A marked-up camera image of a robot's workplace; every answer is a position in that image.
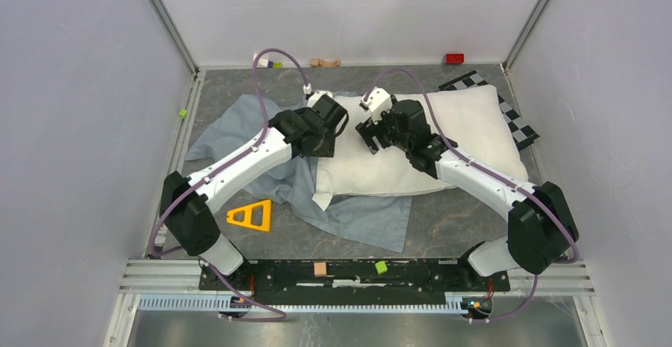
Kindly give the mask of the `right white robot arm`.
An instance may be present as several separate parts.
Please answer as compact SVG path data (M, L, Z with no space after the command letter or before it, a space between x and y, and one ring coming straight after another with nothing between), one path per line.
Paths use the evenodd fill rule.
M540 275L553 263L578 258L578 230L562 189L509 177L469 155L451 139L433 132L423 105L384 94L369 95L360 106L367 120L356 126L370 152L396 147L417 171L455 185L497 212L507 222L507 235L481 242L462 256L460 284L477 290L491 275L512 269Z

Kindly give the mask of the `white pillow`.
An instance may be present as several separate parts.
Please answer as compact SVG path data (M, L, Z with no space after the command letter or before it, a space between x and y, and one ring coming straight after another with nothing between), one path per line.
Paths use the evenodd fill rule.
M368 119L362 96L336 93L334 99L349 113L346 129L335 140L331 158L319 158L313 201L326 209L334 196L416 196L447 189L449 184L414 169L404 153L389 147L372 154L355 127ZM510 177L528 180L513 136L499 108L492 85L455 91L411 94L424 108L433 132L442 130L465 152Z

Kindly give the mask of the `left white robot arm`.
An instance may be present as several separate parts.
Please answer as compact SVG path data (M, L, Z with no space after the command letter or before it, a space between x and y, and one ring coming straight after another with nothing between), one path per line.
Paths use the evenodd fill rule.
M169 174L159 222L189 256L214 266L228 288L242 288L249 279L246 259L223 235L215 214L268 170L294 158L333 157L348 119L347 110L329 95L311 106L277 113L249 142L209 167L188 176Z

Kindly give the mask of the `blue grey pillowcase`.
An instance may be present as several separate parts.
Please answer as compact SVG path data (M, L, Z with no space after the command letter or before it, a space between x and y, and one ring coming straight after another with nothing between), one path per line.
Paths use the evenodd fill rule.
M219 160L259 133L264 124L258 99L243 94L221 114L207 114L199 105L185 155L186 172ZM314 202L320 160L295 158L261 175L231 204L269 199L292 212L300 226L311 225L339 238L383 248L403 250L412 199L409 196L336 195L326 209Z

